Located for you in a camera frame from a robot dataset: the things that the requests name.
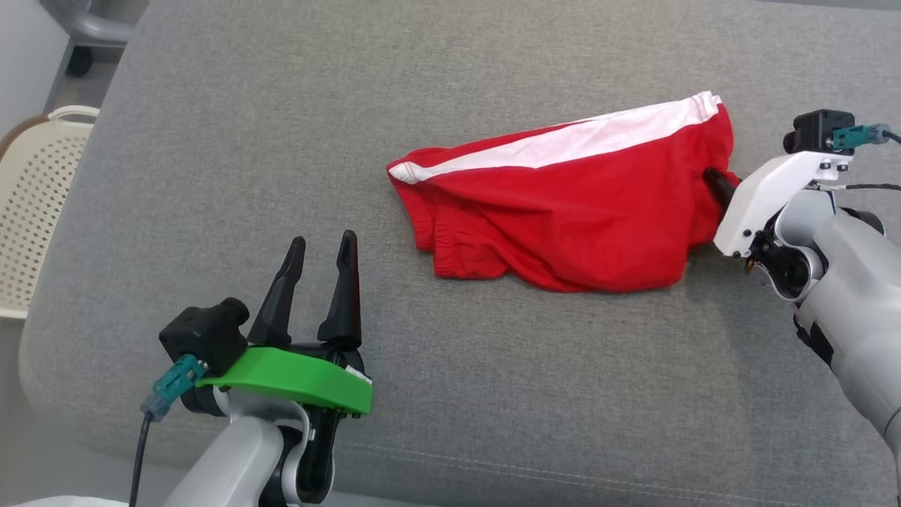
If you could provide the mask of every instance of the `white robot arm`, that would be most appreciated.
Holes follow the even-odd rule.
[[[732,195],[708,170],[708,183],[727,205],[714,244],[745,259],[748,269],[760,267],[779,297],[793,303],[798,337],[829,365],[898,459],[901,250],[875,215],[836,206],[823,190],[833,187],[820,185],[849,169],[854,147],[896,136],[876,125],[874,140],[868,127],[838,111],[799,116],[795,128],[784,141],[789,155],[764,164]],[[839,144],[852,129],[859,138]]]
[[[357,236],[345,231],[338,280],[318,343],[292,343],[287,333],[305,240],[296,237],[247,336],[247,307],[228,298],[188,308],[160,333],[174,364],[141,404],[144,425],[135,457],[130,507],[137,502],[150,423],[182,401],[196,413],[230,424],[204,452],[165,507],[318,505],[332,490],[332,446],[339,422],[368,414],[372,381],[359,347]],[[294,421],[299,424],[277,424]]]

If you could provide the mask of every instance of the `gray upholstery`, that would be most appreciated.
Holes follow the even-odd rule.
[[[26,391],[131,453],[169,363],[159,330],[226,296],[256,312],[300,234],[291,332],[312,340],[351,228],[376,398],[341,425],[339,489],[448,506],[893,504],[892,456],[759,278],[705,247],[677,286],[629,295],[437,280],[385,165],[712,89],[747,176],[801,113],[901,127],[899,26],[722,0],[155,1],[44,265]],[[897,181],[899,153],[862,150],[850,180]],[[842,196],[890,232],[893,199]],[[150,456],[195,459],[220,427],[174,410]]]

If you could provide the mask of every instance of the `plastic basket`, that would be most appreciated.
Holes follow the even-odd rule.
[[[44,254],[93,124],[94,107],[66,106],[0,141],[0,317],[25,318]]]

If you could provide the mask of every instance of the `cable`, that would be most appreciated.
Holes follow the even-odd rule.
[[[147,433],[150,431],[150,423],[153,414],[144,414],[144,423],[141,424],[141,434],[138,436],[138,450],[134,453],[134,470],[132,471],[132,492],[128,496],[128,507],[134,507],[138,503],[138,486],[141,484],[141,467],[144,464],[144,448],[147,446]]]
[[[166,417],[172,403],[182,394],[197,385],[200,377],[209,370],[209,364],[191,354],[178,358],[175,364],[153,384],[153,393],[141,402],[141,413],[144,423],[138,436],[138,450],[134,454],[134,470],[132,471],[132,493],[128,497],[128,507],[138,502],[138,485],[141,483],[141,466],[144,463],[144,448],[147,446],[147,433],[151,422],[160,422]]]
[[[901,135],[895,134],[894,132],[892,132],[890,130],[882,131],[882,135],[884,137],[887,137],[888,139],[891,139],[892,141],[894,141],[896,143],[901,143]]]
[[[901,190],[901,185],[895,183],[854,183],[851,185],[815,185],[814,189],[832,192],[834,190],[859,190],[859,189],[882,189],[882,190]]]
[[[883,190],[901,190],[901,185],[895,183],[859,183],[854,185],[845,185],[848,190],[857,189],[883,189]]]

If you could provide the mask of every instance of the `teal cable connector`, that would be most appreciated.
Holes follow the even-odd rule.
[[[854,125],[833,132],[833,138],[826,142],[830,148],[840,152],[863,146],[864,144],[888,143],[892,129],[886,124]]]
[[[206,373],[206,365],[191,354],[182,355],[168,371],[153,384],[153,394],[141,403],[141,412],[150,414],[153,422],[161,421],[172,403],[191,390]]]

